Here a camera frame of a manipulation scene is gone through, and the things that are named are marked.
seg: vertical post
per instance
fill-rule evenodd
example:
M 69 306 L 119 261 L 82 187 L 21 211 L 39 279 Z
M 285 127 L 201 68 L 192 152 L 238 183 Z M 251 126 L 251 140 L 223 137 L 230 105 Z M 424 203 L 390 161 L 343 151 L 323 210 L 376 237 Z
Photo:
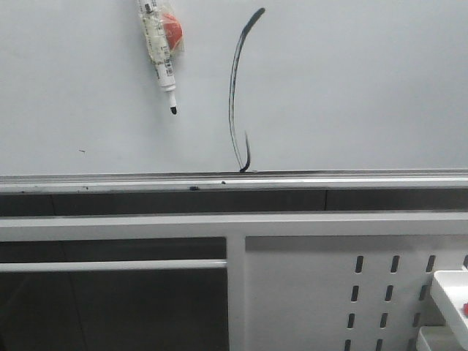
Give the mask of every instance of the vertical post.
M 244 258 L 246 239 L 241 233 L 227 237 L 227 304 L 230 351 L 245 350 Z

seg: plastic packaging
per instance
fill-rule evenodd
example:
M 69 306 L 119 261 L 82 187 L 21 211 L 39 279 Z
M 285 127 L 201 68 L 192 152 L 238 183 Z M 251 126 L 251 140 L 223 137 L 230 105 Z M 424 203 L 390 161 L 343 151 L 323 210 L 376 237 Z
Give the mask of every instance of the plastic packaging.
M 159 85 L 168 95 L 170 110 L 176 114 L 176 79 L 170 59 L 184 48 L 181 25 L 166 1 L 156 4 L 156 0 L 138 0 L 138 4 L 151 63 Z

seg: whiteboard marker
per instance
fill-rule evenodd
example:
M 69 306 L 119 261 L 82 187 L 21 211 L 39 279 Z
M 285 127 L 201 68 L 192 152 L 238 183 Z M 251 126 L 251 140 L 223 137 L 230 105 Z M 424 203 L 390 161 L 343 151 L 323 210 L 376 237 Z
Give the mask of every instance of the whiteboard marker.
M 160 18 L 159 10 L 151 2 L 145 4 L 143 13 L 143 25 L 146 34 L 151 62 L 156 68 L 158 83 L 167 94 L 170 103 L 170 111 L 177 114 L 176 79 L 174 77 L 173 64 L 170 61 L 170 49 L 164 26 Z

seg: horizontal bar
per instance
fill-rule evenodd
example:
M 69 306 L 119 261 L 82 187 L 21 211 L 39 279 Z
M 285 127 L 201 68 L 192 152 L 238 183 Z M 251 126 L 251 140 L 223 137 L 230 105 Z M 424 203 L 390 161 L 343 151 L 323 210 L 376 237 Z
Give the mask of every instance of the horizontal bar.
M 468 235 L 468 211 L 0 219 L 0 243 L 386 235 Z
M 0 193 L 466 187 L 468 170 L 0 176 Z
M 226 266 L 226 260 L 0 263 L 0 273 L 158 271 L 176 269 L 213 269 L 226 268 Z

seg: slot hole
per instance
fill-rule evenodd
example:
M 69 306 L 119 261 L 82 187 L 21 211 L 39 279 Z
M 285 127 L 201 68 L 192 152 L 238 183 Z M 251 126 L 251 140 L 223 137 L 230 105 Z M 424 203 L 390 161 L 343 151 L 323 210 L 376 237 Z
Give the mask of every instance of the slot hole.
M 387 319 L 388 319 L 388 313 L 382 313 L 382 318 L 380 318 L 380 327 L 381 328 L 387 327 Z
M 348 329 L 354 328 L 355 318 L 356 318 L 356 315 L 354 313 L 350 313 L 350 315 L 348 316 Z
M 416 346 L 416 343 L 414 339 L 408 340 L 407 351 L 414 351 L 415 346 Z
M 351 340 L 346 340 L 344 342 L 344 351 L 350 351 L 351 350 Z
M 359 285 L 352 287 L 351 301 L 356 302 L 359 296 Z
M 434 263 L 436 262 L 436 256 L 435 254 L 432 254 L 429 256 L 429 259 L 427 260 L 427 266 L 426 266 L 426 273 L 432 272 L 434 269 Z
M 383 339 L 377 340 L 377 344 L 375 345 L 375 351 L 381 351 L 383 345 Z
M 363 264 L 364 264 L 364 256 L 358 256 L 356 258 L 356 273 L 361 273 L 363 271 Z
M 419 301 L 423 301 L 427 295 L 427 285 L 423 285 L 421 287 L 421 291 L 419 292 Z
M 396 273 L 398 270 L 398 264 L 400 262 L 400 256 L 393 256 L 392 259 L 392 268 L 390 269 L 391 273 Z
M 421 319 L 421 313 L 415 313 L 415 317 L 412 320 L 412 326 L 413 328 L 416 328 L 419 326 L 419 321 Z
M 387 292 L 385 293 L 385 301 L 386 302 L 391 301 L 392 295 L 393 295 L 393 285 L 388 285 Z

